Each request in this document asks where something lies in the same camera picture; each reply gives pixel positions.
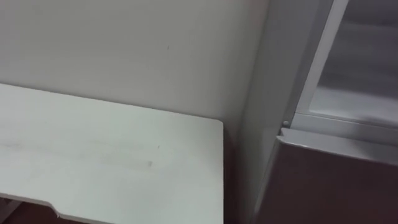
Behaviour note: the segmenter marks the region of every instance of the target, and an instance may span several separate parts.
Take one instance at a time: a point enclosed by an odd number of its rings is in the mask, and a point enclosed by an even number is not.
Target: desk surface
[[[223,223],[223,125],[0,84],[0,197],[87,223]]]

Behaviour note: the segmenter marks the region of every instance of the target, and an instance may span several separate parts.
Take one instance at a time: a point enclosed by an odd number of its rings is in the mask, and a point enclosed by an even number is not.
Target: wall
[[[0,82],[238,127],[266,0],[3,0]]]
[[[239,219],[254,223],[284,118],[295,110],[333,0],[271,0],[239,131]]]

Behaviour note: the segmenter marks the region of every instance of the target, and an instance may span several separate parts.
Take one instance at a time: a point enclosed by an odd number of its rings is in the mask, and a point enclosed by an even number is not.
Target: shelf
[[[367,88],[364,83],[350,85],[348,79],[329,82],[328,86],[319,85],[309,112],[347,121],[398,127],[398,88],[383,90],[371,85],[368,83]]]
[[[85,223],[223,222],[223,125],[0,84],[0,197]]]

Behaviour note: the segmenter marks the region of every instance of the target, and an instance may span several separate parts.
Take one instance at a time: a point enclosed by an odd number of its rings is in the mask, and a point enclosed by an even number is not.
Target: brown panel
[[[398,168],[384,164],[281,144],[264,195],[257,223],[398,223]]]

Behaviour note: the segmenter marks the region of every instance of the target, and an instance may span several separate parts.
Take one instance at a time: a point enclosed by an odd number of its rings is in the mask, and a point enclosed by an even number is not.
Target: cabinet
[[[398,145],[398,6],[369,2],[334,1],[292,128]]]

